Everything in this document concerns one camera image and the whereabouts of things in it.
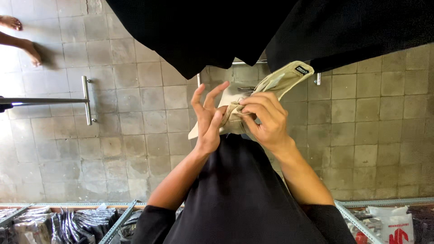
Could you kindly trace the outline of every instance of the black shirt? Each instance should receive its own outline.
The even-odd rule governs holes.
[[[336,207],[301,210],[258,143],[220,140],[178,219],[146,206],[132,243],[355,243]]]

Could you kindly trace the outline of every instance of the hand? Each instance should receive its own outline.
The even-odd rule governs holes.
[[[286,132],[288,111],[283,109],[274,93],[258,92],[241,100],[240,104],[245,106],[242,113],[254,113],[261,120],[262,124],[258,125],[251,115],[242,116],[258,142],[273,154],[295,145]]]
[[[199,128],[199,135],[197,137],[195,151],[203,154],[210,154],[214,152],[220,144],[220,123],[223,118],[227,106],[215,108],[214,101],[216,96],[229,86],[229,81],[225,81],[218,85],[207,94],[204,105],[200,103],[202,92],[205,85],[201,84],[193,94],[191,105],[197,116],[197,125]]]

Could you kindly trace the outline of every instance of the floor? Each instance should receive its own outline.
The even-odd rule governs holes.
[[[146,201],[194,147],[184,79],[136,42],[104,1],[0,0],[38,44],[44,65],[0,46],[0,95],[82,98],[84,105],[17,107],[0,114],[0,202]],[[208,67],[207,90],[257,81],[266,65]],[[434,195],[434,44],[368,59],[310,78],[288,92],[288,133],[340,200]],[[270,153],[272,166],[280,174]]]

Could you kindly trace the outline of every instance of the person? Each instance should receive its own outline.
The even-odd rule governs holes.
[[[17,18],[8,15],[0,15],[0,26],[17,31],[23,30],[21,22]],[[36,51],[33,42],[30,40],[9,36],[0,31],[0,44],[18,47],[23,50],[29,56],[34,67],[37,67],[42,63],[41,56]]]
[[[196,146],[152,192],[132,243],[355,243],[330,192],[288,136],[288,112],[273,93],[241,100],[242,119],[280,162],[289,191],[257,142],[219,135],[226,108],[215,108],[214,99],[228,86],[209,92],[203,106],[204,84],[194,92]]]

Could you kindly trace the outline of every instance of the leg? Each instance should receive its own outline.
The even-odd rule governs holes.
[[[13,30],[23,29],[21,22],[17,18],[8,15],[0,15],[0,26],[4,26]]]
[[[0,31],[0,45],[18,47],[27,53],[29,58],[32,60],[33,66],[37,67],[38,65],[41,65],[41,56],[38,54],[35,47],[33,46],[33,42],[27,39],[9,36]]]

